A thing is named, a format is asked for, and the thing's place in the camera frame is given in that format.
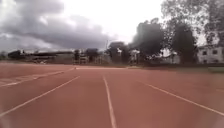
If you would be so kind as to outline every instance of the roof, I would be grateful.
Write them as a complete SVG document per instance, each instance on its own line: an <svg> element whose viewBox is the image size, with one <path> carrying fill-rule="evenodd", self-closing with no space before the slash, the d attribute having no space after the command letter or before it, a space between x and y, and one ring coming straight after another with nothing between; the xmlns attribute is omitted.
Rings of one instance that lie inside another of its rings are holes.
<svg viewBox="0 0 224 128"><path fill-rule="evenodd" d="M217 48L217 47L224 47L223 44L207 44L203 46L198 46L198 49L205 49L205 48Z"/></svg>
<svg viewBox="0 0 224 128"><path fill-rule="evenodd" d="M28 56L56 56L57 54L73 54L72 51L56 51L56 52L39 52L39 53L28 53Z"/></svg>

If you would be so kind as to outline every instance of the white building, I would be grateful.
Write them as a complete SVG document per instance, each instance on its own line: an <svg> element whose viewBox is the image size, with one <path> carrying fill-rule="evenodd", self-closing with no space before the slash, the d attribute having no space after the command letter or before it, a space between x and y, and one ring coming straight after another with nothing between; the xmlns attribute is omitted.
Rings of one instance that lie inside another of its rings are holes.
<svg viewBox="0 0 224 128"><path fill-rule="evenodd" d="M180 63L180 57L177 54L171 54L167 57L163 57L162 63L179 64Z"/></svg>
<svg viewBox="0 0 224 128"><path fill-rule="evenodd" d="M198 47L199 63L224 63L224 47L218 44Z"/></svg>

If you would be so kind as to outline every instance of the field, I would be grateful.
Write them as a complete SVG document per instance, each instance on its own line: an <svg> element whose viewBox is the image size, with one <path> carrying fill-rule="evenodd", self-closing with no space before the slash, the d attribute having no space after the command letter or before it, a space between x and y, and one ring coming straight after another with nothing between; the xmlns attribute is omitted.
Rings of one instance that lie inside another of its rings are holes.
<svg viewBox="0 0 224 128"><path fill-rule="evenodd" d="M0 63L0 128L223 126L223 74Z"/></svg>

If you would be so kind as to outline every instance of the green tree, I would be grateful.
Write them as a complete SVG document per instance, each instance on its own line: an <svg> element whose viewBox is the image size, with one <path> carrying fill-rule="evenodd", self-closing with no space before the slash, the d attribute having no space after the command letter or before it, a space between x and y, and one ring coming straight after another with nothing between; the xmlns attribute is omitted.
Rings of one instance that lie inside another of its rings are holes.
<svg viewBox="0 0 224 128"><path fill-rule="evenodd" d="M130 52L127 46L120 48L121 50L121 60L123 63L127 63L130 57Z"/></svg>
<svg viewBox="0 0 224 128"><path fill-rule="evenodd" d="M0 52L0 60L4 60L4 59L6 59L6 52L4 52L4 51L2 51L2 52Z"/></svg>
<svg viewBox="0 0 224 128"><path fill-rule="evenodd" d="M21 54L20 50L16 50L16 51L10 52L8 54L8 57L11 58L11 59L15 59L15 60L24 59L24 56Z"/></svg>
<svg viewBox="0 0 224 128"><path fill-rule="evenodd" d="M75 50L74 59L79 60L80 58L80 50Z"/></svg>
<svg viewBox="0 0 224 128"><path fill-rule="evenodd" d="M97 48L89 48L86 50L86 55L89 57L89 61L93 62L94 58L99 55Z"/></svg>
<svg viewBox="0 0 224 128"><path fill-rule="evenodd" d="M121 61L121 56L119 56L119 49L122 50L124 49L125 44L124 42L121 41L116 41L116 42L111 42L109 45L108 52L110 54L110 57L112 61L114 62L120 62Z"/></svg>
<svg viewBox="0 0 224 128"><path fill-rule="evenodd" d="M209 44L216 35L219 43L224 41L223 12L223 0L165 0L162 4L164 17L179 18L182 22L190 23L198 34L205 32Z"/></svg>
<svg viewBox="0 0 224 128"><path fill-rule="evenodd" d="M188 24L177 24L174 30L171 49L179 55L181 63L196 62L196 39Z"/></svg>
<svg viewBox="0 0 224 128"><path fill-rule="evenodd" d="M155 58L161 54L164 30L158 20L158 18L154 18L150 22L140 23L137 27L137 35L134 38L133 46L140 50L140 55L143 58L147 56Z"/></svg>

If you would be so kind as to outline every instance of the sky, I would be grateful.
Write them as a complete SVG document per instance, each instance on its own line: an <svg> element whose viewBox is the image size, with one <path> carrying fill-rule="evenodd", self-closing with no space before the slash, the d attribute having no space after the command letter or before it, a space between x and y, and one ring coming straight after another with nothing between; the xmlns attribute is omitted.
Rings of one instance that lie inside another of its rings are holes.
<svg viewBox="0 0 224 128"><path fill-rule="evenodd" d="M0 51L104 49L129 43L163 0L0 0Z"/></svg>

